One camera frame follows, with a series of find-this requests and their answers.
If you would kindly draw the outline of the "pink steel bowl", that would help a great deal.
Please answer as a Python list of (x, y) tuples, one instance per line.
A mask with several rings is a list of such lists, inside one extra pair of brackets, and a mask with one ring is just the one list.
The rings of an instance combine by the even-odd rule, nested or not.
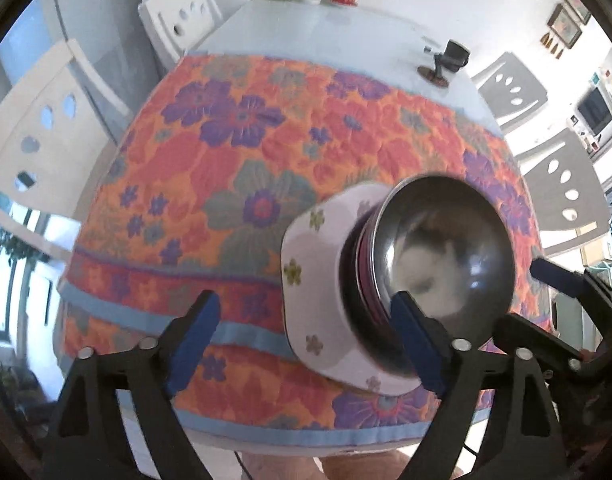
[(389, 327), (391, 297), (409, 292), (451, 338), (489, 341), (516, 278), (510, 233), (489, 198), (462, 179), (425, 174), (400, 181), (368, 215), (360, 271)]

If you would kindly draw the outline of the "forest plate print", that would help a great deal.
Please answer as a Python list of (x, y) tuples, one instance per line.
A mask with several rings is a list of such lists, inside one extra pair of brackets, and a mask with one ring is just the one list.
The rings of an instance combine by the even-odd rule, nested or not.
[(341, 282), (351, 231), (390, 189), (374, 181), (349, 186), (289, 225), (280, 257), (283, 318), (289, 346), (309, 370), (365, 392), (402, 396), (420, 379), (391, 372), (371, 356), (351, 328)]

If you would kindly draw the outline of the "grey chair near right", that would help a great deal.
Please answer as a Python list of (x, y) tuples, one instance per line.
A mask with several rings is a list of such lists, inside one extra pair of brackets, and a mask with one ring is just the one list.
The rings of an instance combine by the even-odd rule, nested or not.
[(609, 233), (611, 213), (582, 140), (570, 129), (515, 156), (530, 192), (548, 257)]

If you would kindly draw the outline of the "grey chair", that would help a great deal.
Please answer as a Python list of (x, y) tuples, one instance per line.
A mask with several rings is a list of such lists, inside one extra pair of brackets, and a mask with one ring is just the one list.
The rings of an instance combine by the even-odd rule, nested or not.
[(547, 89), (511, 52), (501, 54), (473, 82), (503, 134), (528, 122), (548, 102)]
[(582, 140), (570, 129), (515, 156), (530, 192), (548, 257), (609, 233), (611, 213)]

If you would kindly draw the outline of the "microwave oven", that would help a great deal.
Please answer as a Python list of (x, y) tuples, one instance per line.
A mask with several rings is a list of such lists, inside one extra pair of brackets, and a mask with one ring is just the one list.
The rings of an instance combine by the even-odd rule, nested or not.
[(600, 136), (612, 122), (612, 108), (599, 86), (590, 89), (578, 102), (577, 113), (593, 136)]

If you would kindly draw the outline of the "floral quilted table mat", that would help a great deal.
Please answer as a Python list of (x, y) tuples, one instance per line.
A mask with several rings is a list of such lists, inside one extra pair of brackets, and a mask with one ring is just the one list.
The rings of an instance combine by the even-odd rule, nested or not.
[(287, 58), (189, 55), (150, 94), (124, 137), (60, 280), (58, 364), (133, 347), (184, 315), (205, 289), (220, 326), (176, 409), (201, 434), (248, 446), (346, 451), (425, 434), (437, 400), (423, 389), (359, 392), (297, 361), (281, 284), (303, 280), (280, 246), (300, 214), (365, 181), (426, 171), (485, 192), (512, 236), (514, 312), (551, 327), (530, 277), (541, 252), (530, 196), (494, 127), (437, 96)]

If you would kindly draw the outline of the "grey chair far right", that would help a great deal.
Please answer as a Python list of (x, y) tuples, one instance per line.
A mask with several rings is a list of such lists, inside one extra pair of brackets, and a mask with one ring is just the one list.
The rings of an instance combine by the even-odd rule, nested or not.
[(548, 102), (547, 89), (511, 52), (501, 54), (473, 82), (503, 134), (528, 122)]

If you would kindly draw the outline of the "white chair near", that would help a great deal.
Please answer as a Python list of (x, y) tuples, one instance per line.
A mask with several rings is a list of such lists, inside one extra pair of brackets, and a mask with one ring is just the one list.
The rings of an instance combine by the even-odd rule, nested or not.
[(0, 192), (29, 209), (86, 218), (117, 151), (88, 87), (131, 122), (74, 39), (54, 44), (10, 89), (0, 103)]

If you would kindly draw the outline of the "white chair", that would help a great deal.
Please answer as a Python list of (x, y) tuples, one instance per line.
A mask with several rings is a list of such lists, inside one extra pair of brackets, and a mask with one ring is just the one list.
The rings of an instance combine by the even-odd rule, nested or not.
[(216, 0), (142, 0), (138, 16), (167, 72), (223, 21)]
[(117, 151), (88, 87), (131, 122), (74, 39), (54, 44), (10, 89), (0, 103), (0, 192), (29, 209), (86, 218)]

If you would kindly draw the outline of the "wooden base phone stand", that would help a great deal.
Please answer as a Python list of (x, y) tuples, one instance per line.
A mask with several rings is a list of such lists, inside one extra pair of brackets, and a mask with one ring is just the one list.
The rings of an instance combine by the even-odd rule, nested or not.
[(423, 52), (428, 55), (433, 55), (434, 66), (419, 66), (417, 68), (417, 73), (433, 86), (447, 88), (449, 86), (449, 81), (443, 76), (443, 53), (437, 53), (428, 46), (424, 48)]

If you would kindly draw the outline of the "dark mug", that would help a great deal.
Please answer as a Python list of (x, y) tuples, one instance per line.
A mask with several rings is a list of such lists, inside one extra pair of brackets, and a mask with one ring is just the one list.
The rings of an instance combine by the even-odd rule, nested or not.
[(457, 41), (449, 40), (443, 51), (443, 67), (451, 73), (457, 73), (466, 67), (470, 60), (470, 50)]

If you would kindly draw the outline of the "white chair far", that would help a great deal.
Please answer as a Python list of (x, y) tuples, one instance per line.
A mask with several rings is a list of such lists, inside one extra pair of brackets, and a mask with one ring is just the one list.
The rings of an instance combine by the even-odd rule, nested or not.
[(216, 0), (142, 0), (138, 16), (167, 72), (223, 21)]

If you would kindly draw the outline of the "framed wall picture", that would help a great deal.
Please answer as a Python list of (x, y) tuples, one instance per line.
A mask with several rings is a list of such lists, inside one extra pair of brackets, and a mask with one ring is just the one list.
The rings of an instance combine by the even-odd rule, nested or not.
[(558, 3), (551, 14), (548, 26), (560, 38), (564, 46), (571, 49), (582, 36), (582, 28), (568, 13), (562, 3)]

